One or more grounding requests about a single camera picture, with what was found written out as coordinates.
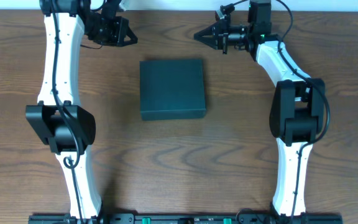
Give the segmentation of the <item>black cardboard box with lid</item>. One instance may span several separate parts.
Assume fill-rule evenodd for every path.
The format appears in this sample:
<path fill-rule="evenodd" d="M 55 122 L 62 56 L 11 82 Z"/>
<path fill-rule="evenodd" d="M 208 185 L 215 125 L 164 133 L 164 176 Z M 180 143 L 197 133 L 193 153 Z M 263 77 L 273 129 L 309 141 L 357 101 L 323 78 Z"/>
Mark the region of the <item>black cardboard box with lid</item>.
<path fill-rule="evenodd" d="M 144 121 L 204 118 L 203 61 L 141 61 L 140 114 Z"/>

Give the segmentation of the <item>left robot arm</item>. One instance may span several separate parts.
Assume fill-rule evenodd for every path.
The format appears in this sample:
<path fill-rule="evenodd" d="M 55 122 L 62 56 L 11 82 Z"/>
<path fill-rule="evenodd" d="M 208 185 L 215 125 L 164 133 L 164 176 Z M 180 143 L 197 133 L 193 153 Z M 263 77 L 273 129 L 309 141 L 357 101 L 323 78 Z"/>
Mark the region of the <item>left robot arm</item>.
<path fill-rule="evenodd" d="M 78 69 L 82 39 L 100 47 L 136 44 L 129 21 L 117 16 L 119 0 L 103 1 L 96 9 L 87 0 L 39 2 L 47 35 L 44 79 L 36 105 L 25 118 L 61 165 L 70 197 L 68 214 L 33 214 L 29 223 L 114 223 L 104 211 L 91 164 L 96 137 L 94 116 L 81 107 Z"/>

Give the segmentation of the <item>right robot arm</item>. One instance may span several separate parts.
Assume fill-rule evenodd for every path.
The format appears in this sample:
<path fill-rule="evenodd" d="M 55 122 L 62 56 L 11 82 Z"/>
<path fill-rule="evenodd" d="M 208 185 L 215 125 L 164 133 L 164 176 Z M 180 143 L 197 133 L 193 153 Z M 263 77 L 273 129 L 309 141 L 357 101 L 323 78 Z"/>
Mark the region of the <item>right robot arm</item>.
<path fill-rule="evenodd" d="M 284 36 L 272 32 L 271 1 L 250 1 L 248 24 L 231 23 L 234 3 L 221 6 L 216 22 L 197 32 L 195 40 L 224 54 L 230 46 L 245 50 L 275 86 L 269 126 L 278 146 L 278 177 L 272 208 L 286 219 L 306 213 L 304 191 L 313 144 L 326 134 L 330 109 L 325 84 L 311 78 L 290 57 Z"/>

